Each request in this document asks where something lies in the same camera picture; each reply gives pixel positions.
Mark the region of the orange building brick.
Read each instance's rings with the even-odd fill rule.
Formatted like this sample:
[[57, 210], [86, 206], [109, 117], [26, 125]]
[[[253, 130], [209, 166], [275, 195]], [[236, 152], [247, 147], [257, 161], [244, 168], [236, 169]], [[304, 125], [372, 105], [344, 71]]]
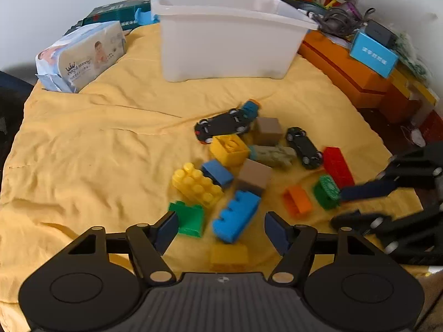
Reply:
[[311, 200], [299, 184], [287, 187], [282, 198], [287, 212], [292, 217], [306, 216], [312, 211]]

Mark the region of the large blue building brick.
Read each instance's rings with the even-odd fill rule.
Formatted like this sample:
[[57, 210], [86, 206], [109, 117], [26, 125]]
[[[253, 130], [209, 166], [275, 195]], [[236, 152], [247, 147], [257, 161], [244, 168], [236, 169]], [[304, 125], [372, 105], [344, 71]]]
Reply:
[[254, 217], [261, 197], [249, 191], [238, 190], [212, 222], [212, 230], [217, 238], [225, 243], [235, 243]]

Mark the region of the green building brick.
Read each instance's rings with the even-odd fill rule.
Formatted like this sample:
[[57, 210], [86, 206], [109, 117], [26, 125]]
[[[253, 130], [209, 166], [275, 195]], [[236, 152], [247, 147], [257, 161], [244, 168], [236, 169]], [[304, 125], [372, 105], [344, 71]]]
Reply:
[[201, 238], [204, 230], [204, 209], [200, 205], [187, 205], [185, 202], [171, 202], [168, 211], [179, 219], [179, 233]]

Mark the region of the wooden cube block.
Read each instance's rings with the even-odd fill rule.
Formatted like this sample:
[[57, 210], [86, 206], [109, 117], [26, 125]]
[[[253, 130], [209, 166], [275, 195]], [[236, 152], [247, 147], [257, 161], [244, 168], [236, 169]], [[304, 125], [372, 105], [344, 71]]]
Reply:
[[277, 118], [257, 117], [252, 131], [253, 142], [259, 146], [276, 146], [284, 135]]
[[246, 159], [237, 176], [236, 187], [239, 190], [249, 191], [257, 196], [261, 196], [272, 175], [272, 168]]

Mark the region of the olive green toy train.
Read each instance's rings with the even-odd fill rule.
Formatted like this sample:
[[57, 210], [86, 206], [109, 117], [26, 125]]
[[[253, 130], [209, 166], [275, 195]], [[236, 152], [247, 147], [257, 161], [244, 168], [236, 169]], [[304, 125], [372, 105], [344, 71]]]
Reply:
[[249, 146], [249, 158], [271, 168], [289, 169], [297, 158], [293, 148], [277, 146]]

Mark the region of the yellow studded building brick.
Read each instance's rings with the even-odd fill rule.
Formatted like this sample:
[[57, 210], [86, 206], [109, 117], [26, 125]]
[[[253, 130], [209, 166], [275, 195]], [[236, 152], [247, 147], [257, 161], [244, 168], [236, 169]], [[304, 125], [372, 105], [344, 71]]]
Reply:
[[204, 176], [192, 163], [186, 163], [181, 169], [177, 169], [171, 183], [189, 202], [208, 210], [224, 196], [223, 189], [214, 184], [211, 178]]

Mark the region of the yellow table cloth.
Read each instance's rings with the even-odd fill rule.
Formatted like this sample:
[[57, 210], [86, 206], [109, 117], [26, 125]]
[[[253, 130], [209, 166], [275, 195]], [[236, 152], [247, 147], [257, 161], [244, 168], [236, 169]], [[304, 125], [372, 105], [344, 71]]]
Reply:
[[127, 52], [77, 94], [36, 85], [3, 171], [1, 326], [27, 331], [22, 282], [94, 225], [123, 232], [155, 223], [179, 199], [182, 165], [210, 156], [194, 124], [253, 99], [261, 115], [303, 128], [318, 148], [340, 148], [356, 181], [390, 157], [350, 100], [297, 56], [283, 79], [201, 79], [171, 83], [160, 66], [160, 28], [127, 38]]

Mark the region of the small black toy car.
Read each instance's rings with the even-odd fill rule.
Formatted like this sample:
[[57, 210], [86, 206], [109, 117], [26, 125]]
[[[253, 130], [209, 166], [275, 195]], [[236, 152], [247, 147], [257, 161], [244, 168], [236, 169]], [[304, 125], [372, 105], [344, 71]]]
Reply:
[[288, 128], [286, 143], [293, 148], [302, 166], [317, 169], [323, 164], [323, 154], [315, 147], [305, 130], [299, 127]]

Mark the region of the small dark green brick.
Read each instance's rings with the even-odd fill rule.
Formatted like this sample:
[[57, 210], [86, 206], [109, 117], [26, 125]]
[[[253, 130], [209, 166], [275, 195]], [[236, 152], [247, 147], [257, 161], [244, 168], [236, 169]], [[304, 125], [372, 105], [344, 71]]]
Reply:
[[340, 189], [330, 175], [322, 175], [313, 187], [318, 204], [325, 210], [331, 210], [340, 204]]

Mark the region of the white plastic storage bin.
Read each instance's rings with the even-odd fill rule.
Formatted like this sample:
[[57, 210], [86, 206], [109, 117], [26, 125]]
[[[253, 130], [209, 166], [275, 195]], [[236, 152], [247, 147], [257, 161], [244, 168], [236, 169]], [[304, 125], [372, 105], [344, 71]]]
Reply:
[[282, 79], [318, 25], [281, 0], [151, 0], [169, 82], [224, 77]]

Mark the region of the orange cardboard box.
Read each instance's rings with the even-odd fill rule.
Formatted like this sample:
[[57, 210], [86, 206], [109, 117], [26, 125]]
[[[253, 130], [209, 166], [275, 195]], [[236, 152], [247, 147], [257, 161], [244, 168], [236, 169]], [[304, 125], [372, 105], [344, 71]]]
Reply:
[[306, 34], [299, 54], [327, 75], [358, 109], [376, 108], [390, 81], [351, 58], [347, 49], [317, 31]]

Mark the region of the yellow hollow building brick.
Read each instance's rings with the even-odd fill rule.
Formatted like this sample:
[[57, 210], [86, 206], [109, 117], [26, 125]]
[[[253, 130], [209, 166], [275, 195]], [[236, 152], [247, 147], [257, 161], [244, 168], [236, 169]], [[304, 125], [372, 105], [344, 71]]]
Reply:
[[210, 152], [224, 167], [242, 165], [249, 157], [249, 147], [236, 134], [214, 136]]

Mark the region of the baby wipes pack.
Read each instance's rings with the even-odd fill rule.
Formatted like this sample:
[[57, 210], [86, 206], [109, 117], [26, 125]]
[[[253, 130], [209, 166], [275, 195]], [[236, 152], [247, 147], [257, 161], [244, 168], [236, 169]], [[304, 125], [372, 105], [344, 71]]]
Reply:
[[64, 35], [35, 56], [45, 89], [77, 93], [125, 54], [120, 22], [97, 22]]

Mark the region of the large black toy car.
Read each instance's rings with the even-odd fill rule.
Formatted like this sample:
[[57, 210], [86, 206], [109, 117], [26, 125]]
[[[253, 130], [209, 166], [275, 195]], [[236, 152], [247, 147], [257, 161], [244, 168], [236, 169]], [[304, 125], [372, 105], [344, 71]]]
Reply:
[[201, 119], [194, 125], [194, 134], [199, 142], [209, 145], [215, 136], [245, 133], [250, 124], [251, 120], [243, 110], [231, 109], [211, 118]]

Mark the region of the light blue card box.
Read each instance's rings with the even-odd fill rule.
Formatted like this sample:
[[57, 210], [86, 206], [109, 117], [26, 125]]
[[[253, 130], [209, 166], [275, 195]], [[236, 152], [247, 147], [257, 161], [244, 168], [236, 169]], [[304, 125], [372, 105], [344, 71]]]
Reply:
[[350, 57], [366, 65], [378, 75], [387, 79], [395, 68], [399, 56], [364, 32], [354, 36]]

